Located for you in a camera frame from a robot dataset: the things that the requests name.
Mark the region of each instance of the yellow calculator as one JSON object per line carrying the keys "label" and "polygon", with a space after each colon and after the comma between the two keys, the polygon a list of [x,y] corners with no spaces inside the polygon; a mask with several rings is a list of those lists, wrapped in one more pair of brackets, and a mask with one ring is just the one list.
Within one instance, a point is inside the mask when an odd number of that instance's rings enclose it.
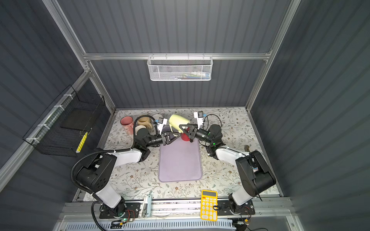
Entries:
{"label": "yellow calculator", "polygon": [[217,192],[202,190],[201,219],[217,221],[217,211],[213,209],[214,205],[217,205]]}

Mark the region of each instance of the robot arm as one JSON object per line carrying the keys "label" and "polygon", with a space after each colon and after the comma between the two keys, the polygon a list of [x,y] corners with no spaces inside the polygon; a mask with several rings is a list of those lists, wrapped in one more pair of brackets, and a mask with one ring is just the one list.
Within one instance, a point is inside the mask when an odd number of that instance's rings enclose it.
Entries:
{"label": "robot arm", "polygon": [[233,213],[239,213],[244,203],[276,184],[275,176],[261,153],[259,151],[240,152],[226,146],[222,142],[219,125],[213,124],[209,130],[199,128],[199,123],[198,125],[182,124],[179,127],[191,142],[197,138],[208,143],[206,150],[209,156],[237,167],[242,187],[229,195],[229,206]]}
{"label": "robot arm", "polygon": [[113,168],[144,161],[150,154],[148,147],[168,145],[180,137],[174,136],[178,134],[174,132],[160,133],[151,135],[146,128],[142,128],[135,136],[133,148],[123,152],[96,154],[75,170],[77,182],[90,189],[92,196],[111,210],[116,218],[121,218],[126,211],[125,200],[109,182]]}

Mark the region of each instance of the calculator display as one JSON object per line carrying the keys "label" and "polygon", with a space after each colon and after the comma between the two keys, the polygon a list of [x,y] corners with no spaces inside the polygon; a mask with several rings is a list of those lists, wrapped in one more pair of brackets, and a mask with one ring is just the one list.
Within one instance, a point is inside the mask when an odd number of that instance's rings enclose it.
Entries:
{"label": "calculator display", "polygon": [[208,192],[208,191],[203,191],[203,195],[204,196],[211,196],[211,197],[217,196],[217,194],[215,192]]}

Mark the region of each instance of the white mesh basket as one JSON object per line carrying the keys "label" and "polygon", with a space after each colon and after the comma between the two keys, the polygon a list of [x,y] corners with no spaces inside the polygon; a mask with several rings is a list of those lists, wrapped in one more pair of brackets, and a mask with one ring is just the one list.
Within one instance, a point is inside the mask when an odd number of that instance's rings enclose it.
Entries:
{"label": "white mesh basket", "polygon": [[171,60],[148,58],[150,79],[153,81],[209,81],[213,60]]}

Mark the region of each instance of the floral tablecloth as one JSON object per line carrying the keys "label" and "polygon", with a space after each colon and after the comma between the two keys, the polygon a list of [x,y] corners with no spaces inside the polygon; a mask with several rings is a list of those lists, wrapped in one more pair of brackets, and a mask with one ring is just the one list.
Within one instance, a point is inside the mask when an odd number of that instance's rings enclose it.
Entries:
{"label": "floral tablecloth", "polygon": [[[172,114],[181,115],[191,119],[195,111],[203,111],[205,114],[216,114],[222,121],[222,140],[226,145],[238,150],[244,150],[249,145],[250,151],[258,150],[262,153],[256,134],[252,128],[245,108],[182,108],[182,109],[153,109],[153,110],[122,110],[116,113],[116,117],[105,144],[105,149],[123,149],[132,145],[132,135],[127,134],[120,119],[124,116],[132,116],[136,119],[140,115],[161,114],[169,118]],[[209,116],[209,125],[219,124],[215,116]],[[199,146],[203,176],[200,180],[162,183],[158,180],[159,148],[151,147],[148,158],[140,163],[131,163],[117,166],[110,177],[113,187],[126,200],[142,199],[145,194],[152,190],[153,198],[192,198],[200,197],[202,189],[218,192],[218,196],[228,196],[241,186],[238,170],[235,166],[223,163],[207,155],[203,146]],[[276,186],[272,186],[260,194],[279,194]],[[95,200],[87,194],[84,201]]]}

